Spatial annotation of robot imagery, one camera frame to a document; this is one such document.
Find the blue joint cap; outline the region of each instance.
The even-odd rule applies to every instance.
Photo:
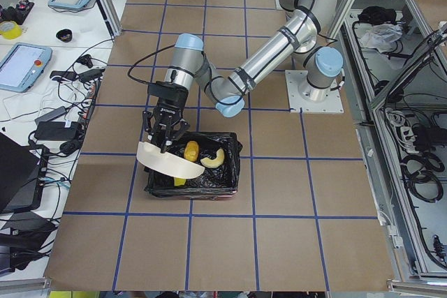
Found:
[[[221,102],[225,104],[231,104],[231,105],[224,105],[221,103],[216,104],[216,109],[220,113],[222,113],[222,115],[226,118],[234,117],[236,114],[242,111],[242,108],[244,108],[245,106],[244,99],[242,99],[240,96],[226,97],[222,99]]]
[[[183,33],[178,37],[175,47],[198,50],[199,52],[202,52],[203,41],[195,35]]]
[[[343,56],[331,47],[322,47],[315,56],[315,63],[322,74],[337,77],[343,68]]]

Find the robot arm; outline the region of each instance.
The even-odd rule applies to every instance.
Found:
[[[182,34],[164,82],[149,86],[149,94],[159,97],[154,113],[145,113],[146,131],[152,144],[165,152],[173,140],[189,127],[182,112],[188,91],[197,82],[223,116],[233,117],[244,107],[243,95],[293,55],[309,71],[303,92],[318,102],[342,68],[341,54],[316,43],[317,33],[326,26],[337,0],[279,0],[288,21],[255,54],[224,78],[203,52],[197,36]]]

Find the yellow tape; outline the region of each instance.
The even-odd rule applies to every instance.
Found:
[[[22,35],[22,29],[14,21],[3,21],[0,23],[0,35],[7,40],[12,40]]]

